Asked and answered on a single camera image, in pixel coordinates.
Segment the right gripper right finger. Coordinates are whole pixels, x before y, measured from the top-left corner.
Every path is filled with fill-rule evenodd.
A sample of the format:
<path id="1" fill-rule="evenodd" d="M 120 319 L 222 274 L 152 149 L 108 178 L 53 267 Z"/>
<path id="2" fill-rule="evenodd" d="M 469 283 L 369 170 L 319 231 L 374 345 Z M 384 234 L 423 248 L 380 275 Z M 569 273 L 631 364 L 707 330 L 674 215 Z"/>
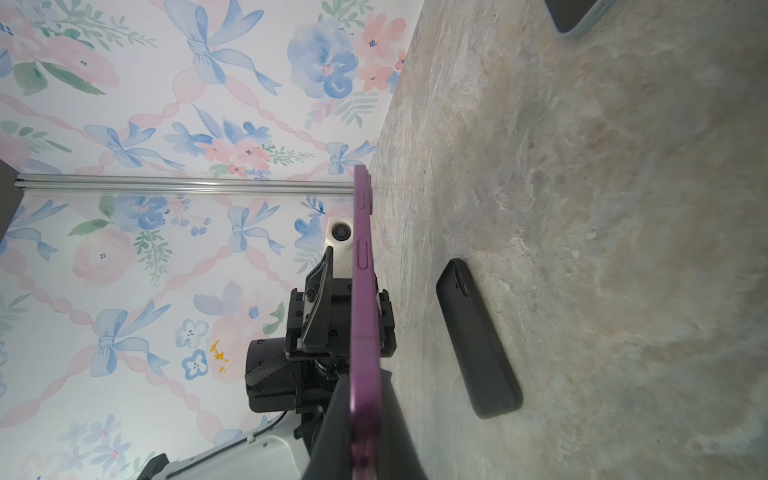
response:
<path id="1" fill-rule="evenodd" d="M 379 436 L 379 478 L 425 480 L 393 385 L 392 373 L 381 370 L 382 416 Z"/>

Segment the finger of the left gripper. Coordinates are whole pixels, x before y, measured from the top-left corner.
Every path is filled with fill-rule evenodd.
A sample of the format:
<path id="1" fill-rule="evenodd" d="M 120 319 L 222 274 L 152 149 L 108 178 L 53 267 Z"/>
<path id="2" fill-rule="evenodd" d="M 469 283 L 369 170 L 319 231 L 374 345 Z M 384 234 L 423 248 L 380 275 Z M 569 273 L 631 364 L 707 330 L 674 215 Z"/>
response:
<path id="1" fill-rule="evenodd" d="M 321 261 L 310 271 L 305 282 L 302 349 L 310 354 L 326 350 L 329 336 L 333 290 L 333 250 L 326 247 Z"/>
<path id="2" fill-rule="evenodd" d="M 380 356 L 390 358 L 396 351 L 395 321 L 389 292 L 384 289 L 379 293 Z"/>

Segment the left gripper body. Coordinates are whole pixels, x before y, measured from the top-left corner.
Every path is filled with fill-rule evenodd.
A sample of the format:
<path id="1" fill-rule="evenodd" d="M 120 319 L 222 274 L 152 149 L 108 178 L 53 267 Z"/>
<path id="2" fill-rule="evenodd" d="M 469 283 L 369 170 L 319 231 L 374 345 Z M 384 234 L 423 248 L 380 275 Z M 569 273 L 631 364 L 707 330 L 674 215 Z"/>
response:
<path id="1" fill-rule="evenodd" d="M 285 352 L 291 360 L 349 359 L 369 347 L 381 358 L 396 351 L 389 292 L 379 287 L 358 294 L 351 278 L 312 272 L 291 293 Z"/>

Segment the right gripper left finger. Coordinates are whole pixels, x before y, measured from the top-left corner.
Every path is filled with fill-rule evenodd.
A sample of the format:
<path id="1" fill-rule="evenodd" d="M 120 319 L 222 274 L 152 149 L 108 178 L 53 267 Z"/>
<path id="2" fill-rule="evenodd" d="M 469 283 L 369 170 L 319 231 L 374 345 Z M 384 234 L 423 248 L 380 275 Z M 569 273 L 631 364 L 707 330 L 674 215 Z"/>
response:
<path id="1" fill-rule="evenodd" d="M 302 479 L 350 480 L 351 453 L 350 379 L 342 377 L 337 382 Z"/>

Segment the phone with pink edge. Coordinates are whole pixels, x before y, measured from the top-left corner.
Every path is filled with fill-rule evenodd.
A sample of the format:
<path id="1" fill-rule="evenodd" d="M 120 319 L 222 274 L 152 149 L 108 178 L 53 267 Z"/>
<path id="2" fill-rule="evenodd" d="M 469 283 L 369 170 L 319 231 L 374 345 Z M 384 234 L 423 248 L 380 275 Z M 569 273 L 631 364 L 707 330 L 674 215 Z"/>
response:
<path id="1" fill-rule="evenodd" d="M 353 263 L 350 344 L 351 472 L 354 480 L 376 477 L 381 416 L 380 338 L 371 215 L 373 192 L 367 168 L 354 168 Z"/>

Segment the black phone case with camera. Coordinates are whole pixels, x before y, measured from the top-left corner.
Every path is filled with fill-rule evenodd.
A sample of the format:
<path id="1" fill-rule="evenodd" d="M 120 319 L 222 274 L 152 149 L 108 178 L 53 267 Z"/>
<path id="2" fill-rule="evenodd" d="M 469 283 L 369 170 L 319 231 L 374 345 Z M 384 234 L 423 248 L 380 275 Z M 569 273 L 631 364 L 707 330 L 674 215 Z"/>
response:
<path id="1" fill-rule="evenodd" d="M 466 262 L 448 261 L 436 295 L 475 414 L 489 419 L 519 410 L 522 389 Z"/>

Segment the light blue phone case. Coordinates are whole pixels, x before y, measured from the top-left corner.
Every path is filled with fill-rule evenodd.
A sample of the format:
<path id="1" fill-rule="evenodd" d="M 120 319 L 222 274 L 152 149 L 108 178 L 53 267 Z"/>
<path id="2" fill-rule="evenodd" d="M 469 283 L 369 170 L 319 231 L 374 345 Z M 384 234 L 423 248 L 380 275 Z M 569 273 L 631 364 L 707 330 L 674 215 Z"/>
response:
<path id="1" fill-rule="evenodd" d="M 585 35 L 615 3 L 615 0 L 544 1 L 556 32 L 565 38 Z"/>

